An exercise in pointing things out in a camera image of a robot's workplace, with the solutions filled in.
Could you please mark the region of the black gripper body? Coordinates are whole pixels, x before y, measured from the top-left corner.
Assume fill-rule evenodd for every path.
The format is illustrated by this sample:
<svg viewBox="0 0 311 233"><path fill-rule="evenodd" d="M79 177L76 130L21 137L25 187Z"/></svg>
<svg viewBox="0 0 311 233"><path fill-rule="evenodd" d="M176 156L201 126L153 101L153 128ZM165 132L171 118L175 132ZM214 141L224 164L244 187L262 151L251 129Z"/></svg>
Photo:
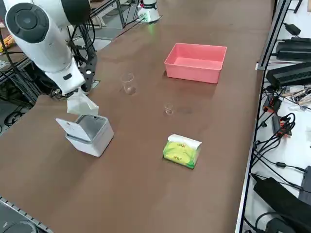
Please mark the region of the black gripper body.
<svg viewBox="0 0 311 233"><path fill-rule="evenodd" d="M95 53L87 54L87 62L84 67L86 73L95 73L97 65L97 55Z"/></svg>

